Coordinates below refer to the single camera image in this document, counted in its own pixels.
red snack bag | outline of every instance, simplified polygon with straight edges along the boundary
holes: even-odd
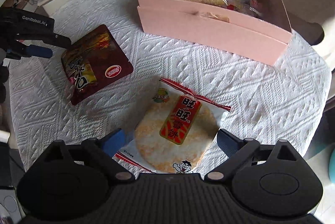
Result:
[[[74,106],[134,70],[104,24],[75,42],[61,61],[66,77],[75,86]]]

logo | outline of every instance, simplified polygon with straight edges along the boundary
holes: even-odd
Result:
[[[165,103],[169,100],[169,93],[164,88],[159,88],[157,94],[152,98],[156,103]]]
[[[121,66],[113,65],[106,70],[105,76],[108,78],[116,77],[120,72],[121,72]]]
[[[39,23],[39,24],[43,24],[45,26],[48,26],[48,24],[45,22],[45,21],[40,21],[40,20],[37,20],[37,19],[34,19],[34,18],[28,18],[26,16],[22,16],[22,19],[23,20],[26,20],[26,21],[30,21],[30,22],[36,22],[36,23]]]

pink cardboard box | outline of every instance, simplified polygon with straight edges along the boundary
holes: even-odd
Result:
[[[199,43],[273,65],[292,36],[282,0],[260,0],[263,20],[183,0],[138,0],[143,31]],[[210,12],[229,22],[199,15]]]

red label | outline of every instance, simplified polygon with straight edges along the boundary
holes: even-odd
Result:
[[[187,96],[180,96],[175,107],[165,120],[160,130],[160,136],[176,145],[181,145],[200,108],[200,101]]]
[[[108,78],[116,77],[120,72],[121,72],[121,66],[113,65],[106,70],[105,76]]]

table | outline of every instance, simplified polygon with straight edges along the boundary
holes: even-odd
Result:
[[[132,74],[75,107],[60,62],[63,49],[52,47],[51,59],[11,62],[12,118],[26,169],[54,139],[78,144],[117,127],[131,132],[154,91],[153,76],[231,106],[223,127],[240,138],[263,144],[287,139],[300,154],[306,152],[322,116],[331,72],[299,34],[293,32],[287,52],[270,67],[204,45],[145,34],[137,5],[137,0],[70,0],[53,14],[55,32],[72,41],[106,24],[134,67]],[[196,171],[204,174],[225,159],[214,139]]]

